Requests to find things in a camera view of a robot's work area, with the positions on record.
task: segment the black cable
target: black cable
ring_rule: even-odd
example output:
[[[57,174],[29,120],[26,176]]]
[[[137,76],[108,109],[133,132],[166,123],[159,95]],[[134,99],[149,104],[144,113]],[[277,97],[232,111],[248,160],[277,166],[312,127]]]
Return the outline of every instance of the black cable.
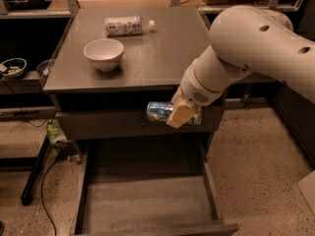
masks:
[[[3,81],[1,78],[0,78],[0,81],[13,93],[13,94],[17,94],[5,81]],[[36,128],[40,128],[42,127],[42,125],[44,125],[48,119],[45,119],[43,121],[43,123],[41,123],[40,125],[36,125],[32,122],[30,122],[30,120],[28,120],[28,118],[23,114],[23,110],[22,110],[22,107],[21,106],[18,106],[20,108],[20,111],[21,111],[21,115],[22,117],[32,126],[36,127]]]
[[[41,188],[40,188],[40,197],[41,197],[41,205],[43,207],[43,209],[45,210],[51,224],[52,224],[52,227],[53,227],[53,231],[54,231],[54,235],[57,236],[57,228],[56,228],[56,225],[55,223],[53,222],[45,204],[44,204],[44,200],[43,200],[43,184],[44,184],[44,180],[45,180],[45,177],[47,175],[47,173],[50,171],[50,169],[58,162],[60,156],[58,154],[58,156],[56,157],[55,161],[49,166],[49,168],[46,170],[46,172],[43,174],[42,176],[42,179],[41,179]]]

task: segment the robotic hand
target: robotic hand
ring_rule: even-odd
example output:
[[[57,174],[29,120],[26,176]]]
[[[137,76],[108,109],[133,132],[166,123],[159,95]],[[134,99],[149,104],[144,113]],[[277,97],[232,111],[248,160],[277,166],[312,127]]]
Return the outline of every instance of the robotic hand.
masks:
[[[167,124],[179,128],[198,106],[218,99],[253,72],[287,84],[315,102],[315,43],[293,31],[290,19],[271,10],[234,6],[210,28],[211,45],[186,70],[172,98]]]

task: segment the floor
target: floor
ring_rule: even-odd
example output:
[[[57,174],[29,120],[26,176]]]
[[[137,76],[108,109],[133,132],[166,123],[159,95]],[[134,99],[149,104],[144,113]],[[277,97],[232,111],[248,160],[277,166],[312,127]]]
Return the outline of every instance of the floor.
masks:
[[[33,119],[40,126],[45,120]],[[33,156],[45,137],[44,123],[0,119],[0,157]],[[53,163],[51,149],[34,184],[29,206],[21,193],[29,172],[0,172],[0,220],[6,235],[54,235],[40,202],[43,172]],[[315,235],[315,215],[297,187],[314,168],[276,110],[252,104],[229,106],[209,150],[209,160],[226,223],[238,223],[236,236]],[[44,203],[57,228],[68,235],[78,199],[81,165],[58,161],[45,177]]]

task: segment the bowl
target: bowl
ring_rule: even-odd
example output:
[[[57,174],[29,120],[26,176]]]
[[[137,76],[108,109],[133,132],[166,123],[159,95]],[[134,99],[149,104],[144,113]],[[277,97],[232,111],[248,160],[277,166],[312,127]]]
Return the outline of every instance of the bowl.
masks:
[[[27,67],[27,61],[22,58],[12,58],[1,63],[6,68],[5,71],[1,71],[2,75],[7,78],[17,78],[21,76]]]
[[[86,57],[93,66],[103,72],[109,72],[120,64],[124,45],[110,38],[90,42],[84,49]]]

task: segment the drawer front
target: drawer front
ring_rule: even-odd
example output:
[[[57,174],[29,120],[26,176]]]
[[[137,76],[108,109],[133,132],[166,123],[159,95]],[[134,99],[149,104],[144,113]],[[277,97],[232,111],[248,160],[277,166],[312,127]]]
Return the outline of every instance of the drawer front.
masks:
[[[206,107],[201,125],[174,129],[161,122],[149,122],[142,110],[58,112],[56,119],[69,139],[86,140],[172,133],[212,132],[218,129],[221,107]]]

